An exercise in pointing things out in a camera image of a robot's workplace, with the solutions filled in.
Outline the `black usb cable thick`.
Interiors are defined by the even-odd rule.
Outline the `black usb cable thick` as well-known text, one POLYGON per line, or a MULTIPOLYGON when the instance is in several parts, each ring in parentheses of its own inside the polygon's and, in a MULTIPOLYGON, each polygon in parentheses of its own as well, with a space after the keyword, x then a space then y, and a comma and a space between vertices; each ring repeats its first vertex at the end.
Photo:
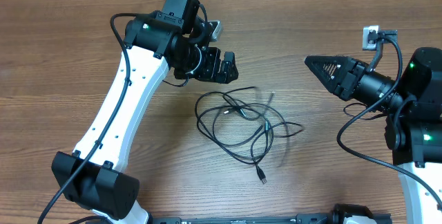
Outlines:
POLYGON ((235 99, 230 95, 230 92, 219 92, 211 91, 201 95, 195 103, 195 116, 196 116, 196 127, 198 131, 208 138, 210 141, 218 145, 223 151, 225 151, 234 160, 241 162, 242 164, 251 165, 255 167, 256 174, 260 182, 265 185, 267 183, 267 177, 260 167, 260 162, 264 157, 270 152, 273 144, 273 127, 266 116, 267 112, 270 110, 270 103, 273 99, 271 95, 267 100, 266 104, 263 103, 246 103, 239 99, 235 99), (221 96, 226 102, 225 105, 215 106, 213 108, 203 110, 203 112, 198 113, 198 104, 204 98, 209 96, 221 96), (212 111, 216 111, 214 119, 212 121, 211 130, 203 122, 202 118, 212 111), (223 142, 215 134, 215 124, 218 118, 223 115, 228 115, 230 112, 237 113, 243 120, 246 121, 261 121, 262 124, 245 140, 228 144, 223 142), (232 151, 232 148, 241 147, 243 145, 250 144, 250 155, 242 156, 239 153, 232 151))

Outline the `black usb cable thin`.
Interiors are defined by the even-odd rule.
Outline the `black usb cable thin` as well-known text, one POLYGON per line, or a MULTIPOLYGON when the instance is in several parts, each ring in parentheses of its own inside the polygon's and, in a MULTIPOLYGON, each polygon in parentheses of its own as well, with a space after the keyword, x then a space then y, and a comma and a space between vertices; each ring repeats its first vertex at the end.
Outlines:
POLYGON ((286 138, 289 140, 291 137, 302 133, 305 130, 305 127, 302 124, 287 121, 279 111, 271 106, 271 102, 275 95, 274 92, 270 94, 266 103, 246 103, 231 95, 232 93, 249 89, 255 89, 255 87, 238 88, 225 93, 220 93, 222 99, 227 105, 221 106, 218 109, 212 122, 209 137, 234 160, 257 167, 263 158, 270 152, 274 138, 286 138), (234 144, 222 142, 215 134, 216 120, 221 114, 228 115, 230 111, 238 114, 243 120, 259 122, 257 129, 248 138, 234 144), (248 156, 240 155, 231 150, 231 148, 241 147, 246 144, 250 145, 250 154, 248 156))

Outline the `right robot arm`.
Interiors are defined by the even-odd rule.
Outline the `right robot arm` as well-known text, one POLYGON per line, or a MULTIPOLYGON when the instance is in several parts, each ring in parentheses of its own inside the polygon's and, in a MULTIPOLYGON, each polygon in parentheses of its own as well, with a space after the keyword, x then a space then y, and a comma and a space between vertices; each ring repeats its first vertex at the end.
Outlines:
POLYGON ((305 64, 330 93, 385 115, 408 223, 440 223, 441 49, 416 49, 398 81, 346 56, 310 55, 305 64))

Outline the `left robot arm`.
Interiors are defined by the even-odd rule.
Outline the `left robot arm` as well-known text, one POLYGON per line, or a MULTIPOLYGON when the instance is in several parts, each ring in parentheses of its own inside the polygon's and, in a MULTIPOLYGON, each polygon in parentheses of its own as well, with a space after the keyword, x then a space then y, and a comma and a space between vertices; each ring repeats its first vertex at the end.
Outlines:
POLYGON ((235 55, 213 45, 221 30, 198 0, 166 0, 161 10, 128 15, 116 34, 121 60, 97 116, 73 151, 58 152, 51 165, 58 194, 92 212, 83 223, 151 222, 137 201, 139 180, 125 174, 137 128, 169 73, 181 84, 238 78, 235 55))

